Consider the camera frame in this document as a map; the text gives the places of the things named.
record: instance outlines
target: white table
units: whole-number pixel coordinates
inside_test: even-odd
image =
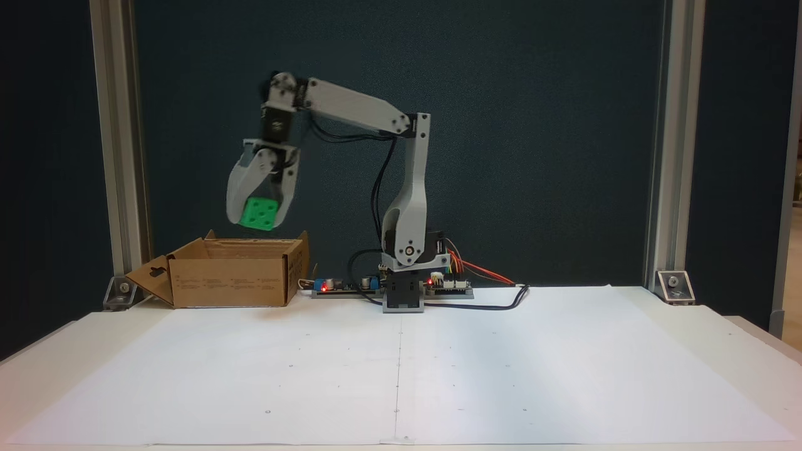
[[[635,306],[651,317],[666,333],[699,357],[749,400],[782,424],[796,437],[802,437],[802,357],[792,349],[776,345],[768,334],[755,330],[740,319],[739,325],[717,315],[707,307],[671,307],[639,287],[618,288]],[[30,445],[2,445],[19,427],[56,402],[78,382],[92,374],[131,341],[171,312],[158,301],[147,301],[126,312],[92,313],[45,340],[7,360],[0,366],[0,449],[28,451]],[[693,375],[678,383],[692,383]],[[417,446],[442,451],[466,446]],[[48,446],[54,451],[81,449],[78,446]],[[95,446],[92,449],[129,449]],[[153,446],[174,449],[176,446]],[[182,449],[197,448],[181,446]],[[202,449],[241,449],[205,446]],[[250,449],[325,449],[339,451],[350,446],[249,446]],[[371,449],[401,449],[401,445],[376,445]],[[766,443],[698,443],[664,445],[472,445],[473,449],[538,450],[692,450],[692,449],[802,449],[802,441]]]

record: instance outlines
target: orange wire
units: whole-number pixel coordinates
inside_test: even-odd
[[[482,271],[482,272],[484,272],[484,273],[490,274],[491,276],[494,276],[494,277],[498,278],[498,279],[499,279],[500,281],[502,281],[502,282],[509,283],[510,285],[515,285],[515,282],[513,282],[512,280],[510,280],[510,279],[506,278],[505,276],[503,276],[503,275],[501,275],[501,274],[494,273],[493,271],[490,271],[490,270],[485,270],[485,269],[484,269],[483,267],[481,267],[481,266],[474,265],[473,263],[466,262],[466,261],[464,261],[464,260],[460,260],[460,262],[461,262],[463,265],[468,265],[468,266],[470,266],[471,268],[474,268],[474,269],[480,270],[480,271]]]
[[[501,274],[497,274],[497,273],[494,273],[494,272],[492,272],[492,271],[490,271],[490,270],[486,270],[486,269],[484,269],[484,268],[483,268],[483,267],[481,267],[481,266],[474,265],[473,263],[466,262],[466,261],[464,261],[464,260],[460,260],[459,258],[457,258],[456,254],[454,253],[454,251],[453,251],[453,250],[450,250],[450,249],[449,249],[449,250],[448,250],[448,253],[449,253],[449,254],[451,254],[452,258],[453,258],[453,259],[454,259],[454,261],[457,263],[457,265],[456,265],[456,266],[457,266],[457,269],[458,269],[460,272],[463,272],[463,271],[465,270],[465,265],[468,265],[468,266],[470,266],[470,267],[472,267],[472,268],[475,268],[475,269],[477,269],[477,270],[480,270],[480,271],[482,271],[482,272],[484,272],[484,273],[486,273],[486,274],[490,274],[491,276],[493,276],[494,278],[496,278],[496,280],[499,280],[500,282],[505,282],[505,283],[508,283],[508,284],[510,284],[510,285],[515,285],[515,282],[513,282],[512,280],[510,280],[510,279],[506,278],[505,276],[503,276],[503,275],[501,275]]]
[[[457,256],[454,253],[454,251],[449,249],[448,253],[452,255],[452,259],[456,262],[456,264],[455,264],[456,270],[459,271],[460,273],[463,272],[463,270],[465,269],[465,266],[460,266],[460,263],[462,263],[462,262],[460,261],[459,258],[457,258]]]

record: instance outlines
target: robotic arm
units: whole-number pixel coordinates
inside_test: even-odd
[[[426,231],[426,159],[431,116],[402,113],[376,99],[320,79],[275,74],[262,89],[261,138],[243,140],[243,153],[229,175],[226,213],[229,221],[260,230],[279,226],[290,207],[298,179],[300,150],[287,144],[296,112],[309,110],[404,141],[404,182],[384,214],[382,263],[388,278],[385,311],[422,311],[416,282],[419,270],[448,266],[449,254],[437,233]],[[266,197],[257,191],[267,185]],[[411,287],[414,290],[399,290]]]

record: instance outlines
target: black cable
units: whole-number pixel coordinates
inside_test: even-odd
[[[331,143],[331,144],[345,144],[345,143],[355,143],[355,142],[358,142],[358,141],[372,140],[370,138],[348,138],[348,139],[345,139],[345,140],[332,140],[328,136],[326,136],[325,134],[320,133],[320,131],[317,130],[315,127],[311,127],[310,130],[312,130],[312,133],[314,134],[314,136],[316,138],[318,138],[319,140],[321,140],[323,142]]]
[[[381,254],[384,252],[381,249],[365,249],[355,252],[353,255],[350,256],[348,259],[348,279],[350,280],[351,285],[354,287],[357,293],[360,296],[365,298],[367,302],[375,305],[382,305],[380,301],[373,299],[372,297],[368,296],[364,291],[362,291],[362,285],[357,283],[354,279],[354,262],[357,258],[364,254]],[[520,290],[518,290],[518,294],[515,295],[515,299],[512,301],[511,304],[507,306],[483,306],[483,305],[476,305],[476,304],[446,304],[446,303],[423,303],[426,307],[447,307],[447,308],[461,308],[465,310],[490,310],[490,311],[504,311],[504,310],[512,310],[515,307],[520,305],[520,302],[524,300],[524,296],[526,293],[529,292],[529,285],[523,285]]]
[[[316,119],[314,118],[314,114],[309,114],[309,120],[312,124],[312,128],[315,130],[316,133],[322,134],[327,136],[331,139],[335,140],[377,140],[377,141],[389,141],[395,139],[395,136],[380,136],[380,135],[371,135],[370,133],[361,133],[358,135],[337,135],[332,132],[328,132],[323,127],[318,124]]]
[[[371,304],[376,304],[377,306],[382,305],[382,303],[377,301],[377,300],[375,300],[375,299],[373,299],[373,298],[371,298],[370,296],[368,296],[364,291],[362,291],[362,284],[361,283],[357,283],[356,280],[354,280],[354,262],[356,262],[356,259],[359,258],[359,256],[361,256],[361,255],[364,255],[364,254],[381,254],[382,252],[384,252],[384,251],[381,250],[381,249],[360,250],[358,252],[355,252],[348,259],[348,279],[351,282],[351,286],[356,290],[357,293],[359,293],[360,296],[365,298],[367,300],[367,302],[369,302]]]
[[[529,292],[529,285],[523,285],[520,290],[518,290],[518,294],[515,295],[515,299],[512,301],[511,304],[508,306],[482,306],[476,304],[446,304],[446,303],[423,303],[426,307],[447,307],[447,308],[461,308],[465,310],[492,310],[492,311],[503,311],[503,310],[512,310],[515,307],[520,305],[520,302],[524,300],[524,295]]]
[[[278,173],[280,173],[280,172],[282,172],[284,169],[287,169],[287,168],[289,168],[290,166],[294,165],[294,164],[295,164],[295,162],[296,162],[296,161],[298,161],[298,150],[294,150],[294,151],[292,151],[292,153],[289,155],[289,157],[290,157],[290,158],[289,158],[289,159],[285,159],[283,163],[280,163],[280,164],[278,164],[278,165],[275,165],[275,166],[273,167],[272,171],[275,171],[275,172],[278,172]]]
[[[398,140],[393,139],[393,142],[390,144],[390,151],[387,152],[387,158],[384,159],[384,164],[382,165],[381,170],[379,170],[379,175],[376,176],[376,181],[373,182],[373,190],[371,191],[371,215],[373,216],[373,226],[376,228],[376,237],[379,240],[379,247],[382,246],[382,222],[379,216],[379,191],[382,188],[384,171],[387,169],[387,165],[390,163],[390,159],[393,157],[393,151],[395,151],[395,144],[397,142]]]

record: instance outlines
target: dark blue backdrop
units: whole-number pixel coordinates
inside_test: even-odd
[[[429,225],[467,260],[537,284],[638,285],[662,8],[140,0],[156,251],[210,228],[246,233],[225,219],[225,184],[257,134],[257,85],[281,70],[432,114]],[[294,204],[265,236],[309,230],[319,274],[343,275],[352,252],[375,246],[368,199],[386,152],[303,140]],[[402,163],[387,170],[383,209]]]
[[[89,5],[4,2],[0,22],[3,360],[100,310],[114,270]]]
[[[798,8],[797,0],[709,0],[705,10],[687,269],[703,303],[763,328],[774,294]]]

